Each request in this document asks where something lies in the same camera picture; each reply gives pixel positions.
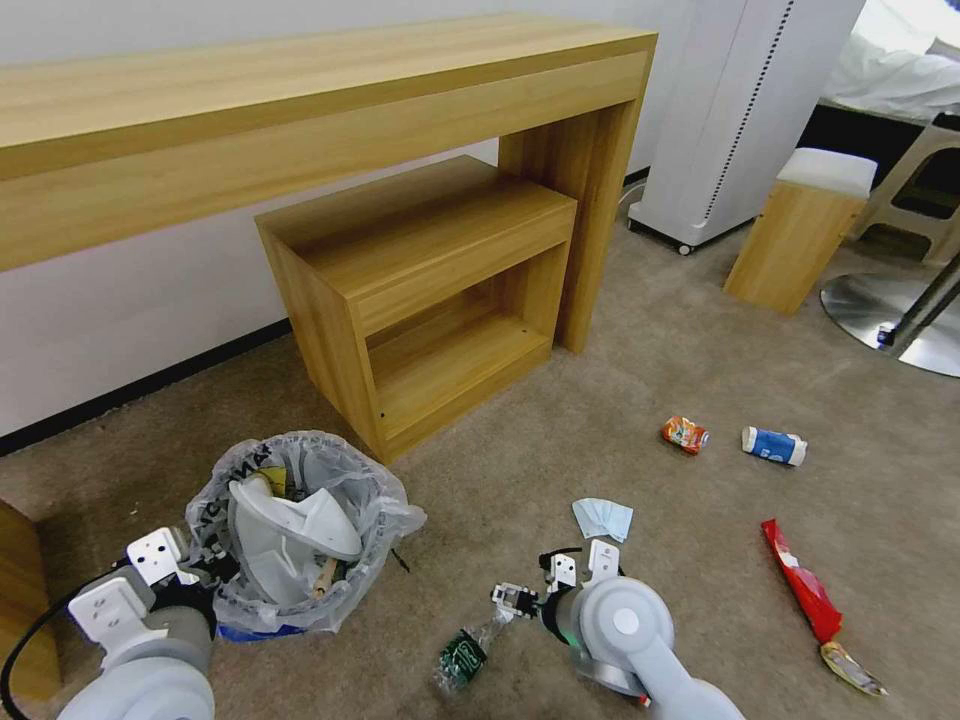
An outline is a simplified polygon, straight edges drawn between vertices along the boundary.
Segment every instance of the bed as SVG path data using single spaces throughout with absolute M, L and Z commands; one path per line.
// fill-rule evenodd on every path
M 879 184 L 923 126 L 960 114 L 956 0 L 867 0 L 800 138 L 869 157 Z

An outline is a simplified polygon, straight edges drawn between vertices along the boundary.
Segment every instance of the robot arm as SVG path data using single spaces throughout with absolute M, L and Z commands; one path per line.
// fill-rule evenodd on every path
M 648 585 L 618 575 L 619 550 L 590 546 L 590 577 L 577 586 L 576 561 L 550 554 L 547 596 L 498 585 L 492 598 L 515 615 L 539 616 L 571 647 L 577 672 L 612 690 L 649 697 L 657 720 L 743 720 L 719 689 L 692 678 L 673 653 L 673 620 Z M 532 607 L 535 613 L 521 611 Z
M 170 528 L 131 543 L 127 558 L 129 564 L 90 583 L 68 605 L 105 655 L 103 674 L 59 720 L 213 720 L 206 678 L 215 628 L 212 589 L 192 568 L 184 569 L 186 545 Z

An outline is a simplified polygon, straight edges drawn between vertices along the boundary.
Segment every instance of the white cushion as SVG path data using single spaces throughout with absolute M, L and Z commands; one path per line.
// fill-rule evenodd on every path
M 817 148 L 797 148 L 777 180 L 810 185 L 857 197 L 870 197 L 877 172 L 873 160 Z

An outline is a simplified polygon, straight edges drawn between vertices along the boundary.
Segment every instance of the nightstand open shelf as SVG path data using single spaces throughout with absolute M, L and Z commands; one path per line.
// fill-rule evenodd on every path
M 575 212 L 464 156 L 257 224 L 311 379 L 389 461 L 549 357 Z

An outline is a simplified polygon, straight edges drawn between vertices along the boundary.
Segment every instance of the red snack wrapper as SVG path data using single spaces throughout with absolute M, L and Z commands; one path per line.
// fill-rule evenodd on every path
M 710 433 L 692 420 L 674 415 L 667 420 L 660 429 L 660 434 L 667 442 L 679 445 L 684 452 L 696 455 L 707 444 Z
M 800 567 L 800 561 L 790 552 L 790 547 L 777 526 L 776 518 L 760 523 L 760 527 L 777 555 L 777 562 L 780 563 L 783 574 L 787 576 L 790 589 L 793 590 L 797 602 L 800 603 L 800 607 L 810 621 L 810 627 L 813 628 L 817 642 L 821 645 L 830 642 L 833 636 L 840 632 L 843 614 L 830 602 L 827 590 L 817 576 L 806 568 Z

